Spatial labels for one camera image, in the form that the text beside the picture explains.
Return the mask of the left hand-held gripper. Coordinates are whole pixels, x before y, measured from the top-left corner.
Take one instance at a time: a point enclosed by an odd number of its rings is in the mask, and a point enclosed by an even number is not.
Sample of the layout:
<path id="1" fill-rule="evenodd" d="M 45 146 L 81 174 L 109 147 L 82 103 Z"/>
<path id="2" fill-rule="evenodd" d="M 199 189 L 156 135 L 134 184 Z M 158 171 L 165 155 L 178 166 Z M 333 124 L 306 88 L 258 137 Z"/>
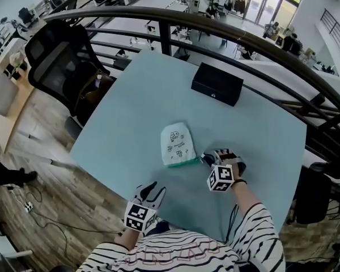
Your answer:
<path id="1" fill-rule="evenodd" d="M 157 188 L 157 181 L 148 187 L 149 193 L 146 196 L 146 187 L 140 185 L 135 190 L 134 198 L 127 203 L 124 215 L 126 228 L 142 233 L 147 233 L 157 218 L 157 213 L 167 192 L 167 188 L 162 186 Z"/>

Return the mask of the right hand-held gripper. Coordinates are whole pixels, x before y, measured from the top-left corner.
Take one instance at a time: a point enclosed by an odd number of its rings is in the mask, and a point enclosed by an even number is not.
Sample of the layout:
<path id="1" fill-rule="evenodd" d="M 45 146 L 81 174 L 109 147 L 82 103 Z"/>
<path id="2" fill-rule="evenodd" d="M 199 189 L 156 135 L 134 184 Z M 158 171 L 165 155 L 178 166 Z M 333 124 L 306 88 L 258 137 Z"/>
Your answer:
<path id="1" fill-rule="evenodd" d="M 210 175 L 207 179 L 210 191 L 226 192 L 235 183 L 244 182 L 241 176 L 247 165 L 230 149 L 206 150 L 201 155 L 201 160 L 210 168 Z"/>

